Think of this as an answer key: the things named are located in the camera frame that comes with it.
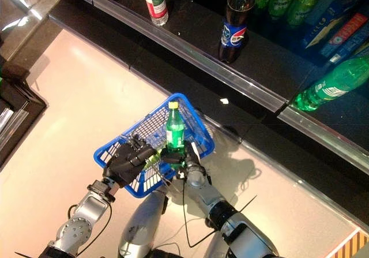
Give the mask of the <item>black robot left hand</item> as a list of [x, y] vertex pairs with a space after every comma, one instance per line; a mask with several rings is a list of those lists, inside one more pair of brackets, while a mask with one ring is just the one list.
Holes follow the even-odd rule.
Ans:
[[103, 177], [123, 188], [133, 182], [144, 169], [146, 161], [155, 154], [157, 150], [135, 134], [114, 153], [103, 170]]

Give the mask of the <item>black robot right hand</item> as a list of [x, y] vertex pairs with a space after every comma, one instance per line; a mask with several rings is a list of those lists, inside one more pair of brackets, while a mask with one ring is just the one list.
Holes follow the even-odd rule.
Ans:
[[173, 150], [164, 147], [160, 153], [163, 163], [170, 164], [178, 176], [187, 178], [190, 170], [200, 170], [204, 173], [204, 167], [200, 163], [200, 157], [195, 142], [184, 141], [184, 149]]

